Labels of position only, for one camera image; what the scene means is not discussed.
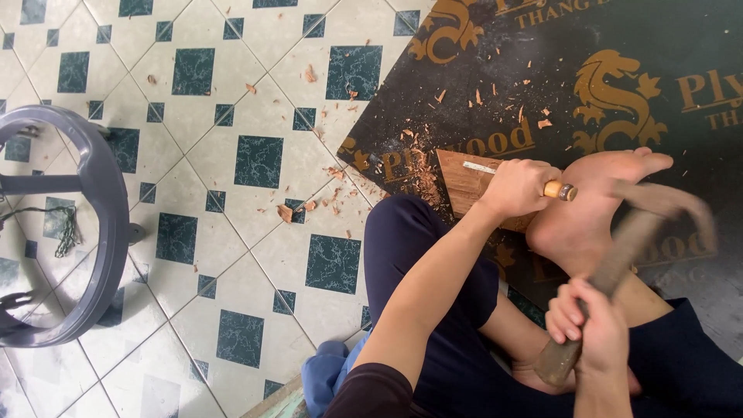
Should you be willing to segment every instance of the wood block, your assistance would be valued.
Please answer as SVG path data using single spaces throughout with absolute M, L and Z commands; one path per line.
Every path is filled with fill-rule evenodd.
M 444 149 L 437 149 L 436 155 L 438 156 L 438 163 L 441 165 L 441 173 L 444 176 L 444 184 L 449 193 L 454 217 L 461 218 L 470 210 L 477 199 L 480 199 L 480 196 L 485 193 L 490 180 L 493 178 L 492 174 L 465 168 L 462 167 L 462 164 L 465 161 L 469 161 L 497 169 L 503 160 L 446 151 Z M 535 216 L 536 212 L 533 212 L 519 216 L 518 218 L 506 219 L 501 224 L 501 228 L 525 233 L 526 228 Z

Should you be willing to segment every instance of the gray plastic stool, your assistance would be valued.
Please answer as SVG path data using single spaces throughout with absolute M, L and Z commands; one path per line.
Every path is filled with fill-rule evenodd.
M 55 327 L 33 327 L 7 312 L 30 302 L 27 294 L 0 298 L 0 347 L 48 347 L 81 336 L 111 305 L 124 271 L 130 239 L 139 240 L 143 236 L 139 225 L 129 224 L 124 178 L 99 127 L 67 109 L 23 106 L 0 116 L 0 144 L 4 145 L 17 132 L 27 132 L 35 122 L 50 123 L 72 140 L 80 151 L 77 175 L 0 175 L 1 192 L 5 195 L 82 192 L 98 216 L 97 257 L 88 288 L 72 312 Z

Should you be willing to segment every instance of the hand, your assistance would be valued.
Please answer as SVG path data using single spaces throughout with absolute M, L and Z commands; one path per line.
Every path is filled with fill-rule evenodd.
M 581 338 L 578 326 L 585 320 L 577 298 L 588 306 L 588 322 L 583 327 L 583 354 L 576 364 L 580 375 L 626 376 L 628 373 L 629 330 L 618 306 L 585 281 L 574 277 L 559 287 L 557 298 L 550 300 L 545 316 L 547 331 L 558 342 Z
M 504 218 L 525 215 L 547 207 L 552 198 L 545 195 L 545 184 L 559 180 L 562 173 L 544 161 L 503 161 L 480 198 Z

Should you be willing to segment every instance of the dark blue pants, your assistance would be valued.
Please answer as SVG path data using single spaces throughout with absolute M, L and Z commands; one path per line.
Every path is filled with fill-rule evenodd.
M 364 270 L 376 325 L 405 273 L 449 231 L 422 199 L 395 195 L 369 214 Z M 571 417 L 574 393 L 547 395 L 514 380 L 477 331 L 496 307 L 498 268 L 480 257 L 426 346 L 414 403 L 439 417 Z M 702 331 L 687 299 L 630 329 L 629 366 L 643 386 L 638 417 L 743 416 L 743 367 Z

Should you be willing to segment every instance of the hammer head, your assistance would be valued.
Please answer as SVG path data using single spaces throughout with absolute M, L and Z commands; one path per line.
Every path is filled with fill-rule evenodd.
M 697 196 L 660 184 L 632 184 L 619 179 L 615 181 L 611 194 L 625 199 L 637 209 L 647 210 L 667 219 L 675 219 L 681 211 L 688 212 L 694 219 L 704 247 L 709 251 L 717 250 L 712 211 L 707 203 Z

